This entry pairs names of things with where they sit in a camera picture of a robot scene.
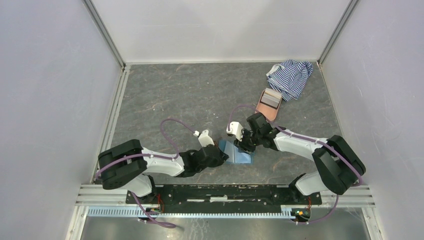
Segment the pink card box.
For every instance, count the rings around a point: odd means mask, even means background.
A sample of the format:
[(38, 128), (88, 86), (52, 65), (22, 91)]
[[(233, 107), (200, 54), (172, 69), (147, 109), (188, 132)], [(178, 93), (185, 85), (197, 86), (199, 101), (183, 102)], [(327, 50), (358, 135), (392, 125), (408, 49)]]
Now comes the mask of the pink card box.
[(277, 118), (283, 98), (280, 92), (271, 88), (265, 88), (260, 95), (256, 110), (262, 113), (270, 122)]

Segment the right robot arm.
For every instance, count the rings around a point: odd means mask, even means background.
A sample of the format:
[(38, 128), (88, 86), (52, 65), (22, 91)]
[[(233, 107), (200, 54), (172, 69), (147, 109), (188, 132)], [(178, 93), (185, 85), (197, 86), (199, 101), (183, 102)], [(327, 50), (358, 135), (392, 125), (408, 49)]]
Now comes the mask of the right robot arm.
[(274, 125), (260, 112), (247, 118), (249, 128), (231, 121), (226, 133), (235, 137), (239, 150), (253, 153), (258, 146), (278, 152), (292, 153), (314, 162), (316, 171), (298, 176), (290, 184), (289, 199), (302, 204), (309, 195), (330, 191), (343, 195), (349, 188), (363, 183), (366, 167), (340, 135), (330, 138), (311, 137)]

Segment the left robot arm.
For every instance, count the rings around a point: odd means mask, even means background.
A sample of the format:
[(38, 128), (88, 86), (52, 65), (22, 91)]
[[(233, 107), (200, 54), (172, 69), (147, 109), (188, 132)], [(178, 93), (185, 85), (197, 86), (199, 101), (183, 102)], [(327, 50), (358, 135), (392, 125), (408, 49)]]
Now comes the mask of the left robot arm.
[(98, 155), (95, 178), (105, 190), (124, 189), (151, 204), (157, 198), (152, 174), (188, 178), (207, 168), (219, 167), (228, 159), (215, 144), (172, 155), (149, 150), (138, 139), (132, 139)]

